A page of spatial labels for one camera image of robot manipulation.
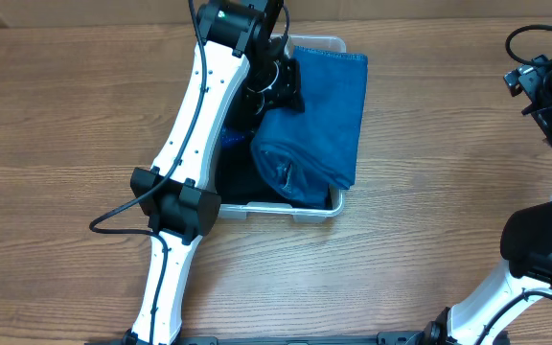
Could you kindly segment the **blue sequin garment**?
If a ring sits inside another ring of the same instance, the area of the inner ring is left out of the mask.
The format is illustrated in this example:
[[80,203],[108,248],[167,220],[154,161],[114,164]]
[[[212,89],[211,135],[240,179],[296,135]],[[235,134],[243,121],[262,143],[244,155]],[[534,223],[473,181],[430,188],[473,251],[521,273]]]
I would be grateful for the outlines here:
[[230,150],[252,139],[254,135],[253,130],[236,130],[226,126],[220,132],[221,147],[224,150]]

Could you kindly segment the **blue denim jeans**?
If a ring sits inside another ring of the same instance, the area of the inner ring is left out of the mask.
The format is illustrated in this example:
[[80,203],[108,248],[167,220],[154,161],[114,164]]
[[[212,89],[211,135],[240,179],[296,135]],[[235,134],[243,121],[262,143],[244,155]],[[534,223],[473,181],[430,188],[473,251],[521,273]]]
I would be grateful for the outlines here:
[[356,183],[368,57],[297,47],[305,111],[269,110],[250,144],[263,181],[283,198],[323,209],[331,187]]

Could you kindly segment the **black garment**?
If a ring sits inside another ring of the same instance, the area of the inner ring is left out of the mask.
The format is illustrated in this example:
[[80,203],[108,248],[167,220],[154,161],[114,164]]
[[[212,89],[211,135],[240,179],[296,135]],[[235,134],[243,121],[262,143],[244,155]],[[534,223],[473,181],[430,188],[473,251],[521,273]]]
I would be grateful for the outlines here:
[[216,189],[223,204],[275,203],[282,199],[259,175],[248,144],[222,148]]

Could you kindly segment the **clear plastic storage bin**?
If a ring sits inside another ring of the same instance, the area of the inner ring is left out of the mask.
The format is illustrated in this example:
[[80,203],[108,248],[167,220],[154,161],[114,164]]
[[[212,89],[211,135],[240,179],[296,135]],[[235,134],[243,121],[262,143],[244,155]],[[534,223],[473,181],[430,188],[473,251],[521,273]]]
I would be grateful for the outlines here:
[[[347,46],[343,39],[330,35],[289,34],[285,55],[290,57],[296,48],[323,50],[346,53]],[[249,202],[247,204],[221,204],[220,219],[246,220],[251,214],[292,216],[298,223],[321,223],[338,216],[344,209],[345,191],[336,187],[330,188],[328,209],[309,209],[293,207],[288,203]]]

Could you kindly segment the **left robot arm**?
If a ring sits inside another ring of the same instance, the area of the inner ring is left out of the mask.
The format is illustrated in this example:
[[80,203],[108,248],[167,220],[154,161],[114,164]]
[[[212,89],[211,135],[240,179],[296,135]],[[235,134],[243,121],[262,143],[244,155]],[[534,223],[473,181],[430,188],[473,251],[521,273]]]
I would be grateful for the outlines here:
[[213,178],[225,124],[259,125],[268,110],[304,111],[288,35],[273,36],[281,1],[209,1],[192,8],[193,71],[165,146],[130,187],[148,217],[151,254],[142,307],[125,344],[174,344],[191,261],[221,203]]

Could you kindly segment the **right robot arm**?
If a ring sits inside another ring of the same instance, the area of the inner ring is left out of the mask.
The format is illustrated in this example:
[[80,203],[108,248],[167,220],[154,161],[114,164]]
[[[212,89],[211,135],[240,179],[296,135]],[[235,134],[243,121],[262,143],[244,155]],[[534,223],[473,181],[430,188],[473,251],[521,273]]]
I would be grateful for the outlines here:
[[[534,24],[511,32],[510,45],[527,31],[552,32]],[[510,55],[518,68],[505,75],[512,96],[525,94],[531,116],[552,148],[552,59],[531,60]],[[409,344],[507,344],[505,330],[542,298],[552,301],[552,196],[546,203],[513,213],[500,240],[501,260],[492,273],[464,301],[444,309],[425,329],[407,338]]]

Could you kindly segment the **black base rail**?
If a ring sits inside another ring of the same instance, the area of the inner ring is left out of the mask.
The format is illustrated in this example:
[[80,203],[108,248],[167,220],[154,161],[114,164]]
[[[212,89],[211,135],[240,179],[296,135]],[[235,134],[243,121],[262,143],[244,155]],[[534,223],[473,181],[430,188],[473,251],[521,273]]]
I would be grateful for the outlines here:
[[182,337],[174,345],[413,345],[421,344],[422,332],[381,332],[365,336],[324,336],[293,338],[217,339],[216,337]]

